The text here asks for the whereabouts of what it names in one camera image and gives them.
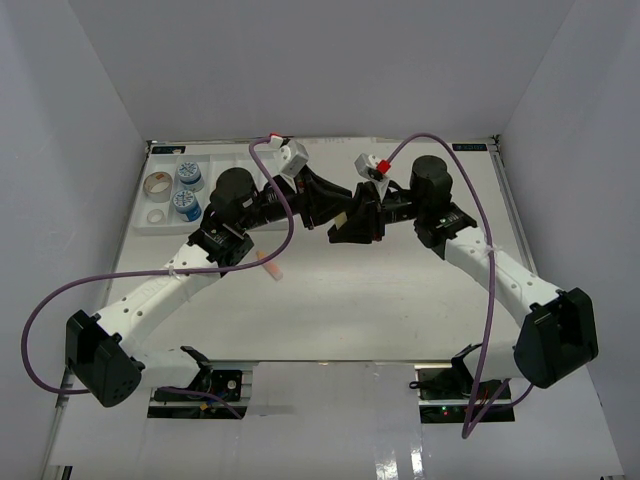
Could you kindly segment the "blue slime jar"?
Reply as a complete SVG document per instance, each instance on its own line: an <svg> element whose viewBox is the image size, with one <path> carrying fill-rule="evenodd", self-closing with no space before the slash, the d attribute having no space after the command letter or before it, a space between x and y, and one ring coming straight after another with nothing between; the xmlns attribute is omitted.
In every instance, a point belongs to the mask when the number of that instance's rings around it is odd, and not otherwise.
<svg viewBox="0 0 640 480"><path fill-rule="evenodd" d="M198 192L205 186L200 166L193 161L181 162L176 169L176 178L182 190Z"/></svg>
<svg viewBox="0 0 640 480"><path fill-rule="evenodd" d="M178 217L184 222L193 222L200 218L202 210L195 193L191 190L177 191L171 198Z"/></svg>

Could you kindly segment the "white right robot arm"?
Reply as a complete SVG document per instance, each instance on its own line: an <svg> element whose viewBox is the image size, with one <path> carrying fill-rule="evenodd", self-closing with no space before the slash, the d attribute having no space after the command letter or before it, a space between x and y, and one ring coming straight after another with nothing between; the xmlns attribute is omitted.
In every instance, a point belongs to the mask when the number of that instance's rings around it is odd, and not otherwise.
<svg viewBox="0 0 640 480"><path fill-rule="evenodd" d="M513 378L546 389L598 356L591 298L579 288L560 289L492 248L453 202L443 159L417 158L406 189L392 183L389 163L378 157L362 154L355 168L365 180L354 195L358 204L330 229L331 242L371 243L387 225L412 221L421 244L482 286L488 307L501 305L519 329L514 340L469 345L453 356L451 384L459 396L472 399L488 381Z"/></svg>

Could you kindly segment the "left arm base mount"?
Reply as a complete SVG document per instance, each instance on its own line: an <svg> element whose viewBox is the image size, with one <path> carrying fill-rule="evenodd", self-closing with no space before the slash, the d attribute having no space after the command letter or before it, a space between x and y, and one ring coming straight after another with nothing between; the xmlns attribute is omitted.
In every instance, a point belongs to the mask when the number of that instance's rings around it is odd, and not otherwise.
<svg viewBox="0 0 640 480"><path fill-rule="evenodd" d="M160 359L169 361L170 378L154 389L154 401L216 404L214 399L202 396L202 393L215 395L227 402L241 400L244 371L240 368L220 366L191 346L168 350Z"/></svg>

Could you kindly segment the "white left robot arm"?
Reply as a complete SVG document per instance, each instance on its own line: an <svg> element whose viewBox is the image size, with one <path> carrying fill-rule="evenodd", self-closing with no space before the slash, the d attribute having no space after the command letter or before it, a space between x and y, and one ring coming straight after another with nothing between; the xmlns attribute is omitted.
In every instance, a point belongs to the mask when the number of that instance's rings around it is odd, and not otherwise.
<svg viewBox="0 0 640 480"><path fill-rule="evenodd" d="M219 175L199 227L144 283L94 315L78 311L66 324L66 363L104 407L137 388L179 389L199 399L211 387L211 365L192 347L152 351L144 342L179 307L235 268L246 268L250 230L300 216L307 228L349 212L353 194L305 167L288 184L275 176L263 189L244 168Z"/></svg>

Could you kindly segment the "large clear tape roll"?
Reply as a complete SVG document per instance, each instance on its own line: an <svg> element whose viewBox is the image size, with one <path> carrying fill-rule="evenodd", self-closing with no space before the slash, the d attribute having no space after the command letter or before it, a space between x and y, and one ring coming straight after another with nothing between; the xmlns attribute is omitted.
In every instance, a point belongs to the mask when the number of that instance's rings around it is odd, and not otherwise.
<svg viewBox="0 0 640 480"><path fill-rule="evenodd" d="M152 203L168 202L173 188L173 179L168 172L153 172L144 179L142 187L146 198Z"/></svg>

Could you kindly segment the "yellow highlighter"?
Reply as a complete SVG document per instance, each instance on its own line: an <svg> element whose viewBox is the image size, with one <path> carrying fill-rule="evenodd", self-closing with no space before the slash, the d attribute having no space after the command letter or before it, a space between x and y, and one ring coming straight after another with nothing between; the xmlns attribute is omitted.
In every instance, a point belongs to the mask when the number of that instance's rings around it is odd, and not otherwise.
<svg viewBox="0 0 640 480"><path fill-rule="evenodd" d="M334 218L334 226L336 229L340 229L348 220L345 212L340 213Z"/></svg>

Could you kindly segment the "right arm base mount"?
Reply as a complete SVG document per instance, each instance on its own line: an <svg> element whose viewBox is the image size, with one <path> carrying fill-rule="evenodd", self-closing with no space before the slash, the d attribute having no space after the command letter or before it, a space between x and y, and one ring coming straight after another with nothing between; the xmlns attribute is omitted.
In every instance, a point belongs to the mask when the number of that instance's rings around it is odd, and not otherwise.
<svg viewBox="0 0 640 480"><path fill-rule="evenodd" d="M417 390L421 400L463 399L471 397L472 374L464 365L469 353L479 351L480 344L468 345L451 360L451 366L441 370L420 369L417 379L409 383L409 388Z"/></svg>

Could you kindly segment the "small clear tape roll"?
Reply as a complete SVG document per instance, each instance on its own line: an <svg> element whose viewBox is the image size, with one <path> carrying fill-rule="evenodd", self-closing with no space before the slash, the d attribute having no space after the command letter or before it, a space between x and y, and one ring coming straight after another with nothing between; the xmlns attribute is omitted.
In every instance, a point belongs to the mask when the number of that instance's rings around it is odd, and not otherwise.
<svg viewBox="0 0 640 480"><path fill-rule="evenodd" d="M162 225L166 222L166 215L161 209L153 209L147 214L146 220L150 225Z"/></svg>

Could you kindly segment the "pink orange highlighter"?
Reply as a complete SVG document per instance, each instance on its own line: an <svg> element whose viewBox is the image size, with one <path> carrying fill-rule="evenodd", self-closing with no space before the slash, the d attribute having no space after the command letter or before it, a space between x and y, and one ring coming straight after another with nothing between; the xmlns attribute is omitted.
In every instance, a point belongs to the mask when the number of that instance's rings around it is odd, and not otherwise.
<svg viewBox="0 0 640 480"><path fill-rule="evenodd" d="M256 259L261 263L261 267L275 280L280 281L283 278L283 272L273 261L265 261L267 254L261 250L256 252Z"/></svg>

